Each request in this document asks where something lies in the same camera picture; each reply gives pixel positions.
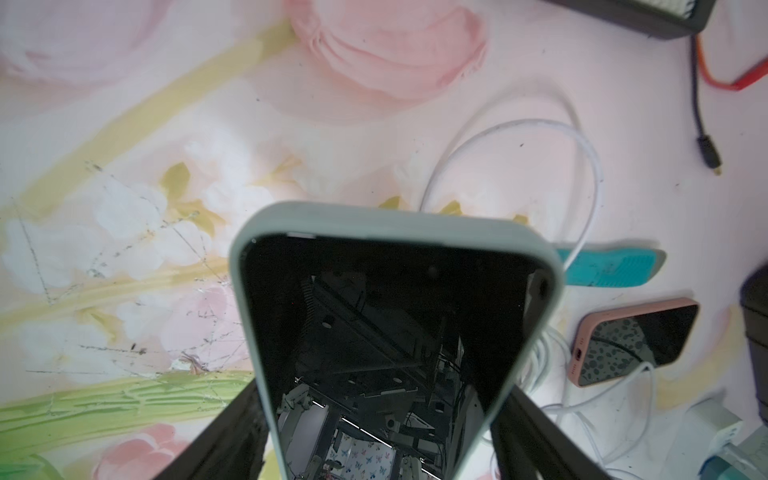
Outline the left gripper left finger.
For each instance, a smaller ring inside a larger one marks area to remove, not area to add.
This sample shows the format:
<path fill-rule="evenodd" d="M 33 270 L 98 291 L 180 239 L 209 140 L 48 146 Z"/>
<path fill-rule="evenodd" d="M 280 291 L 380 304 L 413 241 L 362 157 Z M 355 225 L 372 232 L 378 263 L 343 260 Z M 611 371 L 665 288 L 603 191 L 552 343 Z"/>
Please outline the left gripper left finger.
<path fill-rule="evenodd" d="M 256 479 L 268 435 L 257 385 L 250 382 L 155 479 Z"/>

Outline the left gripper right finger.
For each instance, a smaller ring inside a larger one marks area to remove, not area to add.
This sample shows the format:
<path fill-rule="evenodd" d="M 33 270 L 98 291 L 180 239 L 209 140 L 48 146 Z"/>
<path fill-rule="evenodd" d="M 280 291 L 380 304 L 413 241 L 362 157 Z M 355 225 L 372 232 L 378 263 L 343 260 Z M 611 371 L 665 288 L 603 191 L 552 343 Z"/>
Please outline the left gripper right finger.
<path fill-rule="evenodd" d="M 490 431 L 504 480 L 609 479 L 517 387 L 501 405 Z"/>

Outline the phone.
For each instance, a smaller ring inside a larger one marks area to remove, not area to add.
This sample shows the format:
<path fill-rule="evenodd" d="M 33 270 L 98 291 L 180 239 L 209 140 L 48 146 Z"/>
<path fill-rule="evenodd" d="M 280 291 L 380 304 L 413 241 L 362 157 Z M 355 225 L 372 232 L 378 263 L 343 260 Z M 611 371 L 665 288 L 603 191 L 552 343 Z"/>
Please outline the phone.
<path fill-rule="evenodd" d="M 512 221 L 263 208 L 230 275 L 284 479 L 453 479 L 564 286 Z"/>
<path fill-rule="evenodd" d="M 567 378 L 585 388 L 620 379 L 645 362 L 655 368 L 678 360 L 700 311 L 676 298 L 591 313 L 577 330 Z"/>

